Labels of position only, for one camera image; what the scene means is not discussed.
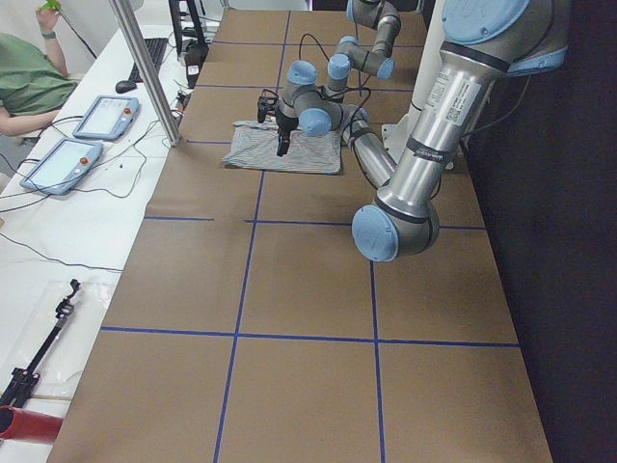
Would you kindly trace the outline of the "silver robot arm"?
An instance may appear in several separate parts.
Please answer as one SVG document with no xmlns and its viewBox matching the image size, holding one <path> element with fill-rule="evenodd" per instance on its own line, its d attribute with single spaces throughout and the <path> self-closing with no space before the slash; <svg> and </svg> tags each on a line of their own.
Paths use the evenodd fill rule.
<svg viewBox="0 0 617 463">
<path fill-rule="evenodd" d="M 352 69 L 379 80 L 391 79 L 395 68 L 392 50 L 401 30 L 398 10 L 389 1 L 349 0 L 346 16 L 374 30 L 376 37 L 371 49 L 361 47 L 355 37 L 345 36 L 339 40 L 329 59 L 325 86 L 325 96 L 336 102 L 343 100 Z"/>
<path fill-rule="evenodd" d="M 572 5 L 568 1 L 447 1 L 434 13 L 444 33 L 442 64 L 398 158 L 369 128 L 364 112 L 343 102 L 347 78 L 357 69 L 382 80 L 394 69 L 392 49 L 401 28 L 387 1 L 351 1 L 347 16 L 376 32 L 362 51 L 342 39 L 328 66 L 325 86 L 313 64 L 294 62 L 280 95 L 260 104 L 260 117 L 273 115 L 279 154 L 286 154 L 294 130 L 317 137 L 337 133 L 356 155 L 375 187 L 371 204 L 352 221 L 358 250 L 372 261 L 391 261 L 430 248 L 439 234 L 431 198 L 462 138 L 470 135 L 494 83 L 559 68 L 568 49 Z"/>
</svg>

